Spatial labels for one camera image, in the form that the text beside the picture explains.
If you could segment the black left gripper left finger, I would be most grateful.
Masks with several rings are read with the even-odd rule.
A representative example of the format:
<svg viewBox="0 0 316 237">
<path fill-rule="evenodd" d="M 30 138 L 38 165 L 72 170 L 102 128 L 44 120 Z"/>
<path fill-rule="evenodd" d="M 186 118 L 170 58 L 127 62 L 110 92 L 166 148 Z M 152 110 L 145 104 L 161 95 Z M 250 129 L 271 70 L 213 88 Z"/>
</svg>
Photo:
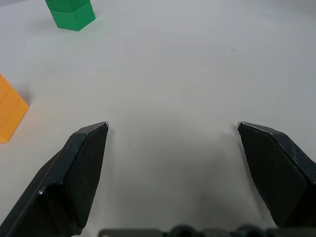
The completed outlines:
<svg viewBox="0 0 316 237">
<path fill-rule="evenodd" d="M 37 172 L 0 226 L 2 237 L 72 237 L 86 226 L 99 184 L 109 126 L 73 133 Z"/>
</svg>

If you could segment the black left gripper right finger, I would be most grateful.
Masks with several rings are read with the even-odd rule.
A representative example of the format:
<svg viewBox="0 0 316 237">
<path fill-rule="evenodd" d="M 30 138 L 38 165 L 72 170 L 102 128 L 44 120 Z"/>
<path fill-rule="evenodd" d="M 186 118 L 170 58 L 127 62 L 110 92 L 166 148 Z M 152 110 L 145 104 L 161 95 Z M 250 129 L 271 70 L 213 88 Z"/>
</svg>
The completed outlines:
<svg viewBox="0 0 316 237">
<path fill-rule="evenodd" d="M 316 163 L 285 133 L 240 122 L 241 137 L 252 180 L 275 224 L 316 226 Z"/>
</svg>

